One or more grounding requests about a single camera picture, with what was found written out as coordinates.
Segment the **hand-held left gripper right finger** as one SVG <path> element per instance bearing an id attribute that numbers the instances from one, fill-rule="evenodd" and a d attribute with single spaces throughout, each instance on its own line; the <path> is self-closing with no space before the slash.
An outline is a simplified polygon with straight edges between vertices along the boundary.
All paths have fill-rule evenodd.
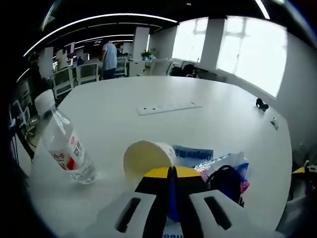
<path id="1" fill-rule="evenodd" d="M 186 238 L 270 238 L 244 209 L 239 174 L 224 166 L 203 180 L 194 169 L 175 167 L 175 205 Z"/>

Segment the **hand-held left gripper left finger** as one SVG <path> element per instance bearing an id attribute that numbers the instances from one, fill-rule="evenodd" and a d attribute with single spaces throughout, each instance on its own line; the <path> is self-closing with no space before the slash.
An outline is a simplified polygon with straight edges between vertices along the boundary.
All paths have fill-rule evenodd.
<path id="1" fill-rule="evenodd" d="M 162 237 L 171 174 L 171 167 L 145 173 L 135 191 L 121 194 L 100 212 L 96 221 L 96 237 Z"/>

